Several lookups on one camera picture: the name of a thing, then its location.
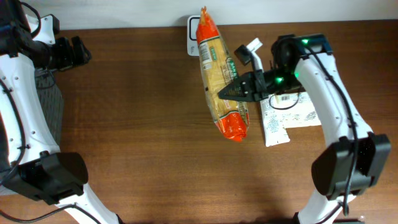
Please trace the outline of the orange pasta package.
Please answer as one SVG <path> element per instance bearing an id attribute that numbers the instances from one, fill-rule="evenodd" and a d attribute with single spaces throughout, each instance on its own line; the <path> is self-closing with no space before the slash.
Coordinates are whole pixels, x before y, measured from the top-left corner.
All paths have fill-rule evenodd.
<path id="1" fill-rule="evenodd" d="M 196 36 L 201 77 L 213 122 L 225 138 L 241 142 L 249 127 L 247 104 L 218 96 L 224 87 L 238 78 L 238 72 L 206 7 L 201 8 Z"/>

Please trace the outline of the cream yellow snack bag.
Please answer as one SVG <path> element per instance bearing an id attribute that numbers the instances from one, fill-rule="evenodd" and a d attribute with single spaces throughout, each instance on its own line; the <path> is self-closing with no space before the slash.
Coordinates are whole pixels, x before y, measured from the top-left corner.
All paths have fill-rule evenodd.
<path id="1" fill-rule="evenodd" d="M 262 118 L 267 126 L 301 128 L 319 126 L 321 122 L 307 92 L 272 95 L 260 102 Z"/>

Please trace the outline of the white tube with cork cap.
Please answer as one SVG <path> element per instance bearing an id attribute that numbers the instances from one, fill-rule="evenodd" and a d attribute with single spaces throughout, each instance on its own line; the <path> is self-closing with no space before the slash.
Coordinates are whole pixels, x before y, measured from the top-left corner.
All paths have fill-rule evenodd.
<path id="1" fill-rule="evenodd" d="M 265 146 L 271 147 L 289 142 L 290 138 L 285 130 L 279 110 L 273 109 L 269 104 L 269 100 L 262 100 L 260 105 Z"/>

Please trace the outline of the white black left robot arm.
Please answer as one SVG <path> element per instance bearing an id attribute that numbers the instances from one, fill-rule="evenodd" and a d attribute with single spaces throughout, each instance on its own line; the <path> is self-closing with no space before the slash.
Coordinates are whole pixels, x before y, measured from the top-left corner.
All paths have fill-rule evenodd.
<path id="1" fill-rule="evenodd" d="M 79 223 L 120 223 L 88 183 L 83 158 L 60 150 L 63 98 L 55 72 L 87 64 L 79 37 L 60 37 L 54 15 L 1 2 L 1 193 L 68 212 Z"/>

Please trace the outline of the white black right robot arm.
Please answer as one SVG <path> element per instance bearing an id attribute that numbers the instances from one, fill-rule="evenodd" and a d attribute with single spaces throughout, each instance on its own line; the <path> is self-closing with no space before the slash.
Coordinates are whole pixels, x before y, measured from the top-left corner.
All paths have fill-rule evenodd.
<path id="1" fill-rule="evenodd" d="M 235 55 L 252 70 L 218 93 L 224 100 L 257 102 L 274 94 L 304 89 L 311 99 L 325 138 L 325 151 L 313 162 L 315 189 L 293 223 L 338 223 L 349 203 L 374 187 L 383 171 L 391 143 L 375 134 L 351 100 L 323 34 L 282 35 L 272 44 L 271 69 L 262 67 L 259 40 L 242 45 Z"/>

